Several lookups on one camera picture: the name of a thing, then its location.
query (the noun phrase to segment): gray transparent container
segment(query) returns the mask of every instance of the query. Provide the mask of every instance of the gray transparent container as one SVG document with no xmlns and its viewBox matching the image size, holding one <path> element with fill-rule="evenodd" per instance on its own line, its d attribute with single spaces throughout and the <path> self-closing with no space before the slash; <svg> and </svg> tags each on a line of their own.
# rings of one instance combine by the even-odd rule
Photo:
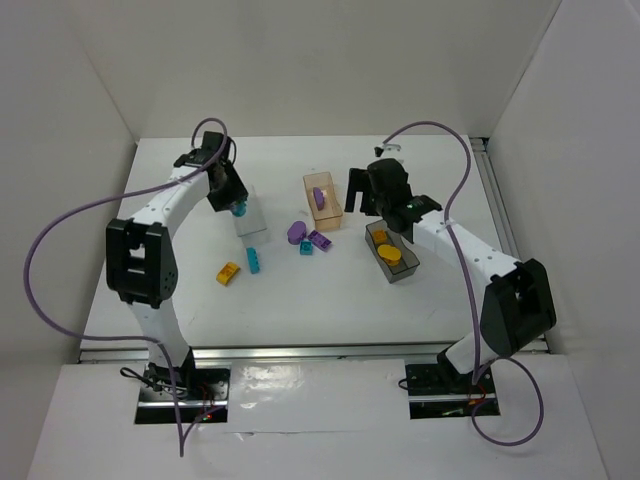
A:
<svg viewBox="0 0 640 480">
<path fill-rule="evenodd" d="M 384 230 L 387 234 L 387 239 L 378 244 L 373 240 L 373 232 L 377 230 Z M 371 253 L 373 253 L 373 256 L 376 258 L 378 265 L 380 265 L 380 268 L 384 272 L 384 276 L 387 277 L 389 283 L 395 283 L 398 280 L 410 277 L 416 273 L 418 265 L 420 265 L 420 260 L 418 260 L 418 257 L 416 257 L 416 255 L 405 246 L 401 235 L 392 232 L 387 228 L 387 222 L 384 220 L 378 220 L 377 222 L 370 223 L 367 225 L 364 236 L 367 241 L 367 245 L 369 245 L 369 248 L 371 249 Z M 391 245 L 400 250 L 402 253 L 402 259 L 398 265 L 391 266 L 380 258 L 380 255 L 378 255 L 378 247 L 384 244 Z"/>
</svg>

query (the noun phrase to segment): transparent container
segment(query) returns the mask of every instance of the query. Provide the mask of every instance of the transparent container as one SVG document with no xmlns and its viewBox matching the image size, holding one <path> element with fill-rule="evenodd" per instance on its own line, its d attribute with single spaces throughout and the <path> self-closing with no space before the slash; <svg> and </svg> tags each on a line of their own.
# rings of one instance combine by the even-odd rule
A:
<svg viewBox="0 0 640 480">
<path fill-rule="evenodd" d="M 383 241 L 378 241 L 378 243 L 376 243 L 373 239 L 373 232 L 376 232 L 378 230 L 383 230 L 386 233 L 386 238 Z M 406 247 L 406 245 L 402 241 L 401 235 L 388 230 L 387 222 L 385 222 L 384 220 L 378 220 L 377 222 L 367 225 L 365 231 L 365 240 L 367 241 L 367 245 L 369 245 L 369 248 L 371 249 L 371 253 L 373 253 L 374 257 L 376 257 L 378 265 L 380 265 L 380 268 L 382 268 L 382 271 L 385 277 L 387 277 L 389 283 L 395 283 L 398 280 L 410 277 L 411 275 L 416 273 L 416 270 L 420 265 L 420 260 L 418 260 L 418 257 L 416 257 L 415 253 L 413 253 Z M 391 245 L 399 249 L 402 253 L 402 259 L 400 259 L 400 263 L 392 267 L 391 265 L 387 264 L 382 258 L 380 258 L 380 255 L 378 255 L 378 247 L 380 245 Z"/>
<path fill-rule="evenodd" d="M 256 195 L 256 189 L 253 185 L 247 185 L 247 191 L 249 196 L 246 202 L 246 212 L 241 217 L 233 217 L 233 225 L 236 229 L 236 235 L 240 237 L 245 247 L 256 247 L 269 242 L 270 235 L 260 206 L 260 199 Z"/>
<path fill-rule="evenodd" d="M 327 232 L 329 230 L 337 230 L 342 222 L 342 207 L 336 199 L 336 192 L 333 188 L 333 180 L 329 172 L 314 173 L 302 177 L 304 189 L 307 194 L 309 208 L 315 229 L 318 232 Z M 316 201 L 313 198 L 313 189 L 317 187 L 324 196 L 324 208 L 318 210 Z"/>
</svg>

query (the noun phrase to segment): orange transparent container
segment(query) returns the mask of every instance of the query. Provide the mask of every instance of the orange transparent container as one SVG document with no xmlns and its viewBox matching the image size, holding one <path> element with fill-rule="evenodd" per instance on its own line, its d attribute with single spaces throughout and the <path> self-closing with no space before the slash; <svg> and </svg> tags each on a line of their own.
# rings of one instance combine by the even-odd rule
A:
<svg viewBox="0 0 640 480">
<path fill-rule="evenodd" d="M 304 189 L 307 194 L 309 208 L 311 208 L 315 229 L 318 232 L 327 232 L 340 228 L 340 223 L 342 222 L 342 207 L 336 199 L 331 174 L 329 172 L 322 172 L 305 175 L 302 177 L 302 181 L 304 182 Z M 324 196 L 324 208 L 322 210 L 318 210 L 316 201 L 313 198 L 314 187 L 319 188 Z"/>
</svg>

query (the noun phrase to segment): yellow disc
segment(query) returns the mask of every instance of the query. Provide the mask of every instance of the yellow disc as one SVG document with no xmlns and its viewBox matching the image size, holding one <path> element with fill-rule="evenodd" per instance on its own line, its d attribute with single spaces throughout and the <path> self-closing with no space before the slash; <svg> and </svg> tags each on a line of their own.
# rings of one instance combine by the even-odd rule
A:
<svg viewBox="0 0 640 480">
<path fill-rule="evenodd" d="M 391 245 L 380 245 L 378 247 L 378 255 L 380 255 L 380 258 L 382 258 L 387 265 L 391 265 L 392 267 L 398 265 L 402 259 L 402 252 Z"/>
</svg>

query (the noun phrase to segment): white wall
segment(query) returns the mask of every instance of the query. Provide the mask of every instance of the white wall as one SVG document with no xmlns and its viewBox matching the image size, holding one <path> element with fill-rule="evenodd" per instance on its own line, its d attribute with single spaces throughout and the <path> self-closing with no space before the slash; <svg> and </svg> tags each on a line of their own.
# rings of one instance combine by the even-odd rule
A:
<svg viewBox="0 0 640 480">
<path fill-rule="evenodd" d="M 140 137 L 489 135 L 559 0 L 67 0 Z"/>
<path fill-rule="evenodd" d="M 11 480 L 27 474 L 59 366 L 76 344 L 28 306 L 24 256 L 54 216 L 121 190 L 134 147 L 55 3 L 6 0 L 0 14 L 0 478 Z M 69 328 L 86 321 L 109 214 L 62 226 L 34 263 L 38 298 Z"/>
<path fill-rule="evenodd" d="M 489 143 L 612 479 L 640 471 L 639 7 L 564 0 Z"/>
</svg>

